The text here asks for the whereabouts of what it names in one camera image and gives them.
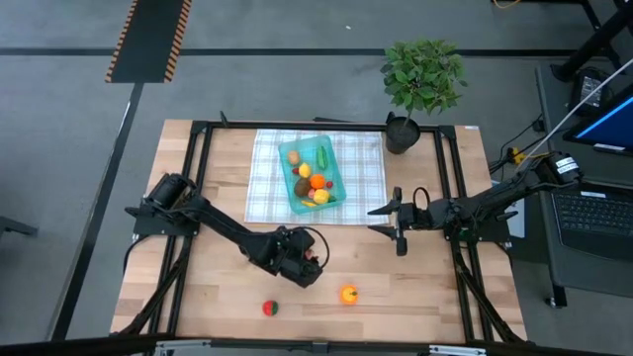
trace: black metal frame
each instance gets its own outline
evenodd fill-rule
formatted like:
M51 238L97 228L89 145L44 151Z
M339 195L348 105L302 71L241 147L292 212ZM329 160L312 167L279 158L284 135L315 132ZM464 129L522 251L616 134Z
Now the black metal frame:
M201 158L199 161L198 175L196 178L196 185L198 186L198 189L201 189L201 187L204 186L203 184L204 176L206 173L205 171L207 167L207 161L209 159L209 150L211 146L211 137L212 137L213 128L216 128L216 129L318 130L318 131L352 131L352 132L355 132L355 131L383 132L386 129L385 124L352 124L352 123L341 123L341 122L337 122L336 120L318 121L314 123L285 123L285 122L229 123L226 120L224 113L221 113L221 117L222 117L222 120L218 122L194 122L191 129L189 143L187 146L187 153L185 154L183 174L189 173L189 170L187 168L191 166L191 160L193 159L193 150L195 147L195 140L197 139L197 135L201 132L200 123L204 123L205 129L206 129L205 140L202 147L203 150L202 150ZM439 167L440 182L441 182L442 193L444 195L444 198L452 197L451 191L450 191L449 178L448 178L448 169L446 166L446 158L445 158L444 148L442 144L442 139L444 137L448 139L452 163L453 163L453 169L455 172L455 181L457 183L457 188L458 188L458 195L459 197L465 197L466 184L464 181L463 171L461 167L461 160L460 160L460 155L459 155L459 148L457 146L457 137L455 135L455 128L452 126L441 126L441 127L421 126L420 130L423 133L433 134L434 141L435 141L437 163ZM167 333L169 334L175 334L176 332L177 321L178 321L177 319L178 319L178 314L180 311L180 303L182 301L184 282L185 282L186 273L187 273L187 270L186 270L187 263L189 260L189 253L191 251L191 243L193 240L193 236L185 236L184 238L185 240L183 242L184 244L183 249L186 249L185 255L182 256L184 258L184 262L183 262L184 270L182 271L182 275L178 277L178 281L176 282L176 287L174 290L174 297L172 300L170 316L167 323L168 324ZM453 238L449 242L451 244L452 255L454 257L457 254L461 256L460 241L456 238ZM484 282L483 282L482 271L481 271L481 266L479 263L479 255L477 252L476 244L477 242L475 241L467 242L468 253L469 253L469 258L471 261L471 268L473 270L475 284L477 285L477 287L479 287L483 291ZM160 269L161 272L164 272L164 275L166 275L167 274L166 271L169 270L168 266L169 264L171 264L171 256L173 256L174 247L175 247L175 243L171 243L171 244L168 243L167 247L165 248L163 263ZM458 286L458 295L459 295L460 308L462 312L462 322L464 324L465 337L467 341L476 340L474 329L473 329L472 317L471 317L470 308L469 308L467 286L464 280L462 280L462 278L459 276L459 273L457 272L458 264L455 258L454 258L454 263L455 263L454 266L456 269L455 277L457 280L456 282ZM160 282L164 282L164 277L161 278L161 280L159 281L159 284ZM152 322L153 322L153 325L156 325L156 326L154 328L151 328L150 332L152 330L153 332L155 332L155 330L157 329L159 315L160 315L160 311L156 311L156 313L153 315L153 318L150 322L150 326L152 326ZM485 316L484 308L481 306L480 306L480 317L481 317L481 322L482 322L484 340L494 341L491 323L488 320L488 318ZM363 342L362 344L369 345L371 343Z
M205 139L198 162L199 169L196 177L197 186L202 187L206 167L209 159L209 151L211 146L211 138L213 129L279 129L279 130L319 130L319 131L352 131L352 132L383 132L386 124L352 124L341 123L332 119L316 120L314 123L283 123L283 122L235 122L229 123L221 113L222 120L219 122L194 122L190 132L189 143L187 146L186 159L183 163L183 172L190 172L193 151L198 135L204 131ZM460 196L466 195L466 185L461 168L459 149L457 146L457 137L454 127L449 126L421 126L423 133L433 134L435 140L437 163L439 167L440 182L444 197L450 198L450 185L448 178L448 170L442 141L447 138L451 150L451 158L454 166L455 180ZM193 235L184 236L184 246L180 252L180 256L173 266L169 266L173 257L173 248L175 247L176 236L169 236L172 243L167 243L165 248L163 265L161 271L165 272L161 276L163 283L159 283L157 291L150 298L141 313L145 312L146 317L136 318L135 321L115 336L105 338L91 338L79 340L59 340L51 342L40 342L22 345L5 345L0 346L0 353L6 355L113 355L128 354L130 352L145 352L150 354L157 348L166 351L168 354L173 353L173 349L169 349L169 341L178 341L188 346L208 346L208 347L234 347L234 348L262 348L262 349L286 349L286 350L305 350L315 353L326 353L334 351L413 351L420 354L440 353L441 348L457 347L457 348L479 348L485 349L489 355L595 355L593 353L584 353L579 351L553 349L547 347L536 346L532 343L525 342L512 333L511 329L501 319L495 311L494 306L488 301L483 290L483 281L481 276L481 267L479 266L479 257L475 246L476 241L468 245L469 255L471 257L471 266L474 275L470 274L470 270L461 254L460 242L457 238L450 239L452 257L455 262L455 273L458 284L459 303L462 310L462 321L464 323L464 332L466 342L464 344L451 345L441 344L432 345L428 343L403 343L403 342L340 342L340 341L293 341L293 340L255 340L255 339L225 339L225 338L203 338L200 340L184 337L176 337L176 327L180 303L182 301L182 293L184 290L184 282L187 274L187 263L191 252L191 244L193 243ZM150 333L146 335L138 335L142 330L145 322L151 318L150 325L158 325L159 312L156 310L162 305L164 295L167 293L170 285L178 280L174 290L174 298L168 320L168 330L166 333ZM478 340L474 336L472 318L468 307L468 287L479 303L480 313L482 314L482 326L485 340ZM495 325L503 342L495 342L492 337L490 322Z
M619 6L618 11L604 23L604 26L596 29L595 33L570 56L565 64L553 68L554 76L562 81L572 80L576 72L589 59L603 48L610 47L610 41L631 23L632 18L633 2L629 1ZM617 63L614 63L614 65L617 69L621 66L618 66Z
M514 1L514 0L497 0L498 2L501 1L505 1L505 2L509 2L509 1ZM583 6L583 10L585 10L585 14L587 15L587 18L589 19L589 22L591 23L591 26L593 27L593 30L598 32L600 31L600 29L602 28L602 24L600 23L600 19L597 17L597 15L595 14L595 11L593 10L593 7L591 6L591 4L589 3L588 0L520 0L522 3L545 3L545 4L573 4L573 5L581 5ZM613 0L615 3L615 6L618 9L621 9L624 6L624 1L623 0ZM631 30L631 33L633 34L633 25L631 25L631 27L629 28L629 30ZM615 49L613 49L613 46L611 45L609 40L605 41L605 44L603 46L603 48L598 48L596 52L601 51L601 53L603 55L605 55L609 61L611 61L611 64L613 64L613 67L615 67L615 69L619 69L622 66L622 63L620 62L620 56L619 54L615 51Z

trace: black plant pot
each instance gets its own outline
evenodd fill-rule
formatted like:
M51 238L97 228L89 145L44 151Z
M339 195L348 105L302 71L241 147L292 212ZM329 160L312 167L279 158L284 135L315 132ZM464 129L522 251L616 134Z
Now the black plant pot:
M405 153L419 139L419 126L413 120L405 125L405 117L396 117L394 113L387 116L387 150L393 154Z

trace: desk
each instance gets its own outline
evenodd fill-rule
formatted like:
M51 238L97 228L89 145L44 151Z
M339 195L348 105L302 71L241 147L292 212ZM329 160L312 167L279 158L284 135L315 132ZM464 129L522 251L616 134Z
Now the desk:
M569 101L572 84L554 78L548 64L537 68L536 77L545 127L549 131L568 113L565 103ZM630 170L622 169L630 166L633 158L596 152L589 145L564 141L560 134L554 135L548 144L550 150L570 153L586 174L585 180L633 186ZM526 211L536 213L526 216L526 224L540 226L537 233L545 236L554 288L571 287L633 297L633 264L591 256L561 244L553 207L549 193L539 193L526 200ZM538 236L526 237L533 240Z
M147 191L163 173L180 171L191 124L165 122ZM203 195L239 222L244 217L255 134L256 130L246 129L213 130ZM468 193L474 195L490 188L479 131L457 127L456 134ZM450 162L448 141L443 143L446 160ZM384 157L390 194L398 185L408 200L415 187L424 186L431 199L442 197L432 134L423 133L406 154L392 155L385 150ZM452 178L452 165L448 166ZM457 191L453 179L451 191ZM247 226L262 231L276 227L256 223ZM408 256L398 257L393 242L365 226L316 228L327 238L331 255L323 274L306 289L262 272L247 262L232 242L201 228L193 243L177 334L250 339L464 342L455 272L449 244L442 232L407 232ZM152 237L131 254L112 322L113 331L127 326L153 293L164 246L164 237ZM317 243L317 254L324 255L319 247ZM480 243L478 248L488 297L513 331L525 337L506 255L492 243ZM348 283L359 289L357 306L343 306L338 300L338 289ZM261 311L266 300L280 304L274 317ZM168 296L159 330L165 329L170 304ZM472 298L470 306L476 335L481 338L477 304Z

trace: green cucumber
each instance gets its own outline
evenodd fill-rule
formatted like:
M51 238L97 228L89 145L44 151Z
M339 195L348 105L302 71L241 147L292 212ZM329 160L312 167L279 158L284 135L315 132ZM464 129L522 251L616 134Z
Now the green cucumber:
M321 146L316 150L316 165L318 168L325 170L327 168L327 153L325 147Z

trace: plaid dish towel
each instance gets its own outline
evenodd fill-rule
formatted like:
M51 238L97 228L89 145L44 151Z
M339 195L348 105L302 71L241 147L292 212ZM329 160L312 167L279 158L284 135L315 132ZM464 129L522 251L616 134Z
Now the plaid dish towel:
M282 142L327 134L347 199L342 205L297 215L290 209L278 146ZM387 204L383 138L380 133L258 130L246 197L247 223L388 223L367 212Z

